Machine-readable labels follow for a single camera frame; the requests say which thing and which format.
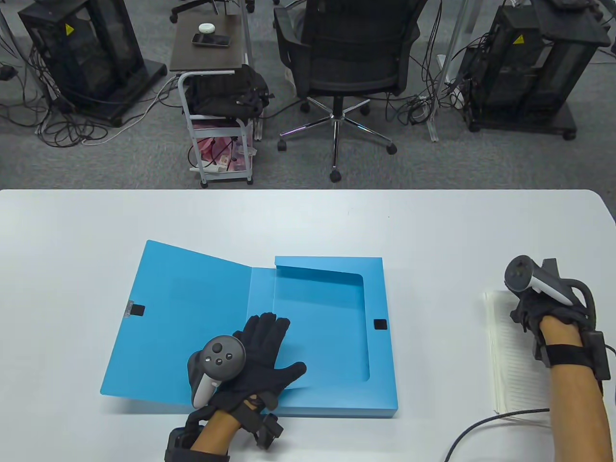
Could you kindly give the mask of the person's right hand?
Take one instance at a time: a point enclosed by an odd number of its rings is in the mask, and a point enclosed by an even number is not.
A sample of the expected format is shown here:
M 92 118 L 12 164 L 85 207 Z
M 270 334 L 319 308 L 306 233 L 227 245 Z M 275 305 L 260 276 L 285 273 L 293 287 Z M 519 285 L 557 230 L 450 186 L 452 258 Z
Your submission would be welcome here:
M 579 302 L 568 306 L 556 301 L 550 295 L 532 289 L 517 296 L 519 301 L 515 309 L 510 312 L 510 318 L 521 325 L 524 332 L 532 332 L 537 339 L 542 338 L 540 323 L 546 316 L 551 316 L 566 325 L 575 325 L 579 330 L 592 330 L 596 327 L 592 313 Z

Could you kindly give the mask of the person's left hand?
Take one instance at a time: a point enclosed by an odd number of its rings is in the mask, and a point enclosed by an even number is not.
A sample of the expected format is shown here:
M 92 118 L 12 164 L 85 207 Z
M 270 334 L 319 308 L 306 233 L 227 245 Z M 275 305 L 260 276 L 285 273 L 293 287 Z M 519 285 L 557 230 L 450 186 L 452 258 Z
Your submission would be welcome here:
M 242 371 L 222 383 L 208 404 L 228 413 L 242 404 L 257 411 L 275 410 L 282 392 L 307 371 L 303 361 L 284 368 L 275 367 L 290 324 L 289 319 L 271 312 L 253 315 L 244 329 L 233 335 L 245 349 Z

